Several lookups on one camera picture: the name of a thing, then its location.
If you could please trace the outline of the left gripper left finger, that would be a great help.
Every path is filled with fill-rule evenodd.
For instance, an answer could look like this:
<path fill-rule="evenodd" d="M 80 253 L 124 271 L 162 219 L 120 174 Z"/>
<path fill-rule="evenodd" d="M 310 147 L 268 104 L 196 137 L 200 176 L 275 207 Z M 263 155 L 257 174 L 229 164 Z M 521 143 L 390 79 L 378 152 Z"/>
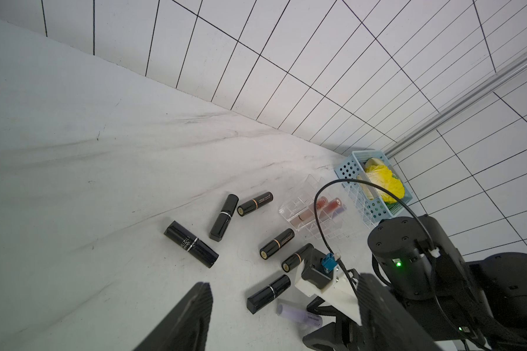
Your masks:
<path fill-rule="evenodd" d="M 204 351 L 212 307 L 210 284 L 196 283 L 136 349 Z"/>

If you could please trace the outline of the pink translucent lipstick tube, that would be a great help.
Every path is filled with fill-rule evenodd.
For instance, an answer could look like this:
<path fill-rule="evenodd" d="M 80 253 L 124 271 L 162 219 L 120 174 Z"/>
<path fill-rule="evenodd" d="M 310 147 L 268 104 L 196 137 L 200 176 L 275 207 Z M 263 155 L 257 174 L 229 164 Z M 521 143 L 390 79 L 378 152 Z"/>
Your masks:
<path fill-rule="evenodd" d="M 343 203 L 341 199 L 336 197 L 334 200 L 330 201 L 325 207 L 319 210 L 318 218 L 320 221 L 326 221 L 328 219 L 332 219 L 334 216 L 334 213 L 342 209 Z"/>

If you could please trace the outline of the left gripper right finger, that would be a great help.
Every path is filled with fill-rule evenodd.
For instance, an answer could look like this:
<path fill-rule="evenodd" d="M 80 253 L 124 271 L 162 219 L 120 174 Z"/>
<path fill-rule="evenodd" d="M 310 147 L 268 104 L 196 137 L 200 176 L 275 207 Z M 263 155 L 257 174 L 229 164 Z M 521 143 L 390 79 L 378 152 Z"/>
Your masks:
<path fill-rule="evenodd" d="M 439 350 L 440 347 L 398 300 L 369 273 L 357 284 L 361 350 Z"/>

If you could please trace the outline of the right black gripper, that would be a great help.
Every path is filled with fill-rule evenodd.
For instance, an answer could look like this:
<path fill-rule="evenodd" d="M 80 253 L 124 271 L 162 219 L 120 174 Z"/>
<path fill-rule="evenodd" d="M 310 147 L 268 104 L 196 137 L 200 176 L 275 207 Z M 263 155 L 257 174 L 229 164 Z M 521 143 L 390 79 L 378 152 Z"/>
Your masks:
<path fill-rule="evenodd" d="M 351 297 L 352 281 L 345 278 L 340 268 L 333 271 L 332 281 L 319 289 L 310 281 L 302 280 L 302 292 L 313 296 L 307 311 L 320 317 L 334 320 L 303 336 L 304 346 L 312 350 L 373 350 L 373 342 L 368 340 L 365 328 L 346 316 L 336 305 L 347 307 L 343 300 Z"/>

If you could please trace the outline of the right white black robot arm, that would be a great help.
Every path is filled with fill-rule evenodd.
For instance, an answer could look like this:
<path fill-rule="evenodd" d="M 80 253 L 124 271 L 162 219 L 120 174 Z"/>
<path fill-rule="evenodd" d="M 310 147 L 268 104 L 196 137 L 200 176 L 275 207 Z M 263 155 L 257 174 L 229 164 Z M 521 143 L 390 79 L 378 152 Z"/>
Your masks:
<path fill-rule="evenodd" d="M 312 350 L 437 350 L 461 340 L 527 350 L 527 254 L 467 262 L 431 216 L 381 221 L 369 234 L 372 273 L 325 272 L 312 251 L 297 287 L 333 323 L 309 333 Z"/>

